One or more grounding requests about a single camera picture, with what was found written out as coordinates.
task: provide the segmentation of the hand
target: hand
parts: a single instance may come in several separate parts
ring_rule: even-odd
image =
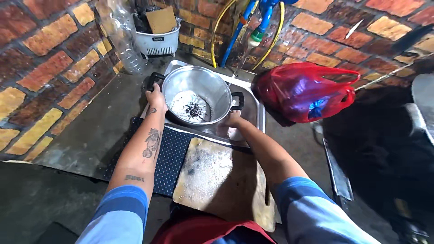
[[[229,112],[228,118],[223,123],[223,125],[225,125],[227,127],[237,128],[238,126],[240,126],[240,123],[242,123],[244,121],[247,121],[247,120],[245,120],[241,117],[241,111],[235,110],[235,111]]]
[[[157,83],[154,83],[154,91],[146,91],[145,95],[151,108],[155,108],[157,110],[160,109],[164,113],[167,112],[166,101],[163,94],[161,93],[160,86]]]

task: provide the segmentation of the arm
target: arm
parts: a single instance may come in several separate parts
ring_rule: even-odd
[[[154,84],[153,92],[146,91],[145,94],[150,105],[149,114],[122,151],[107,192],[122,185],[136,185],[145,191],[150,201],[167,106],[157,84]]]
[[[107,192],[76,244],[142,243],[167,111],[157,84],[146,98],[149,114],[122,151]]]
[[[277,142],[231,112],[226,121],[237,128],[273,186],[288,243],[379,243],[360,229]]]
[[[240,111],[231,112],[225,124],[241,132],[271,185],[280,184],[292,176],[309,178],[282,146],[240,115]]]

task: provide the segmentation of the red plastic bag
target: red plastic bag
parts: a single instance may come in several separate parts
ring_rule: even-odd
[[[354,74],[350,82],[334,82],[326,75]],[[264,104],[280,111],[290,121],[308,123],[333,116],[354,102],[350,85],[356,71],[292,63],[273,68],[260,77],[255,90]]]

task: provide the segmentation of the water stream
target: water stream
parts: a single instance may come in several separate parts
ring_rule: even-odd
[[[250,54],[250,51],[252,50],[253,46],[251,45],[247,45],[247,49],[243,54],[243,57],[241,57],[240,61],[238,62],[237,68],[235,69],[235,72],[232,75],[232,79],[230,80],[228,87],[232,84],[232,81],[238,76],[238,73],[240,72],[240,70],[243,68],[244,63],[247,60],[247,57]]]

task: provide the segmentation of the aluminum pot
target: aluminum pot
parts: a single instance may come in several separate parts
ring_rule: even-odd
[[[231,110],[242,110],[244,95],[242,92],[231,93],[226,82],[216,73],[200,66],[183,66],[164,76],[153,72],[149,79],[148,90],[158,79],[163,79],[161,92],[167,107],[174,117],[186,126],[212,125],[222,120]],[[197,97],[209,110],[209,114],[201,121],[194,121],[180,115],[179,111],[188,108],[188,101]],[[231,106],[233,97],[239,97],[239,105]]]

